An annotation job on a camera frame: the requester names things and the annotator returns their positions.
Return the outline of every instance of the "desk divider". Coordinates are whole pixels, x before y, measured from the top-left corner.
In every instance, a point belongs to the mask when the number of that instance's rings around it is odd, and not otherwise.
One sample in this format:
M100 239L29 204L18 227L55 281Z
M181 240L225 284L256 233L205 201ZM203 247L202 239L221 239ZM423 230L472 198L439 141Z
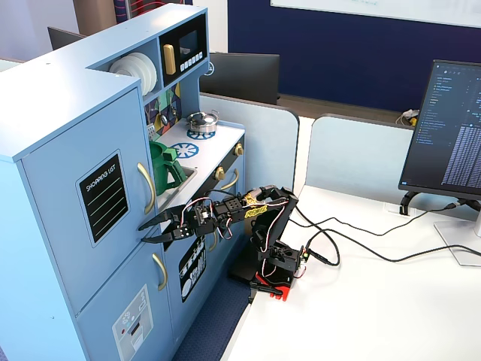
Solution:
M313 123L306 185L399 204L406 193L398 189L413 128L360 118L326 114ZM442 208L455 199L419 194L410 206ZM468 206L446 214L475 220Z
M287 108L241 99L201 94L201 111L246 129L246 190L273 184L294 186L299 117Z

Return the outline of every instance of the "computer monitor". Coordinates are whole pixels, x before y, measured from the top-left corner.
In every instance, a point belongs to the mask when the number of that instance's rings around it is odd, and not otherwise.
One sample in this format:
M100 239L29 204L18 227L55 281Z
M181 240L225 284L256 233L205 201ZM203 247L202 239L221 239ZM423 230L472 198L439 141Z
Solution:
M399 189L481 199L481 64L434 61ZM481 251L481 217L434 226L447 245ZM451 251L460 265L481 265Z
M75 41L85 38L85 35L76 34L74 32L67 32L65 30L47 27L48 35L50 36L50 43L52 49L57 50L66 45L72 44Z
M200 78L203 93L277 104L279 55L211 53L211 76Z

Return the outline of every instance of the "silver pot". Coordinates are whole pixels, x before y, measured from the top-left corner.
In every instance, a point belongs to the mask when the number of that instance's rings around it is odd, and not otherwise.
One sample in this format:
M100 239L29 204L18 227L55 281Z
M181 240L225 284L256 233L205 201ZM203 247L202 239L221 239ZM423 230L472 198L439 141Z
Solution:
M198 111L190 114L187 117L187 123L190 125L190 130L199 133L211 133L217 129L217 122L219 121L219 112L212 111L212 113L205 113Z

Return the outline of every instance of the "yellow sticker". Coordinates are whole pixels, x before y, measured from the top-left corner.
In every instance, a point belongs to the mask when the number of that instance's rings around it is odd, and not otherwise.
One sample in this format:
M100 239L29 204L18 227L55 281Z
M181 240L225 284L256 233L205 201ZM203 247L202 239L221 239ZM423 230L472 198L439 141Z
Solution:
M259 207L259 208L254 208L254 209L251 209L250 211L247 211L246 212L246 216L244 218L251 218L251 217L255 217L259 214L262 214L264 212L266 212L268 209L268 206L267 205L264 205L262 207Z
M257 203L257 199L254 199L254 197L252 197L250 193L247 193L244 198L246 199L248 205L254 205L255 203Z

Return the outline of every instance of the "cabinet door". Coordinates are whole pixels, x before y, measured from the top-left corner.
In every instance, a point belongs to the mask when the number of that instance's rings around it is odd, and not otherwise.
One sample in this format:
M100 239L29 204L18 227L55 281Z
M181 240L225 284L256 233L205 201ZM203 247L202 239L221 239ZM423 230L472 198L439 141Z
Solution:
M213 286L206 269L205 240L195 236L173 242L165 251L174 343L182 341Z
M237 177L235 175L235 170L237 170L237 173L239 174L237 182L233 184L230 188L225 189L226 192L230 193L240 193L244 194L244 157L240 156L236 159L234 164L232 164L231 168L225 173L225 180L220 181L215 189L220 190L223 186L226 184L230 184L235 181L235 178ZM225 197L227 197L226 194L223 193L218 193L218 192L212 192L209 197L214 200L214 201L221 201ZM214 265L214 267L210 268L208 271L211 272L213 268L214 273L213 276L216 277L218 274L217 271L221 269L222 264L224 263L225 259L227 258L229 252L231 249L234 247L236 244L237 240L239 237L241 237L244 234L244 222L237 222L231 226L231 231L232 231L232 239L221 239L219 237L219 233L216 235L207 235L205 240L206 240L206 246L207 246L207 262L210 265Z
M92 361L173 356L167 287L158 289L165 277L154 255L164 262L160 245L140 245L77 318Z
M137 90L26 156L25 167L74 313L145 232L150 188L144 115Z

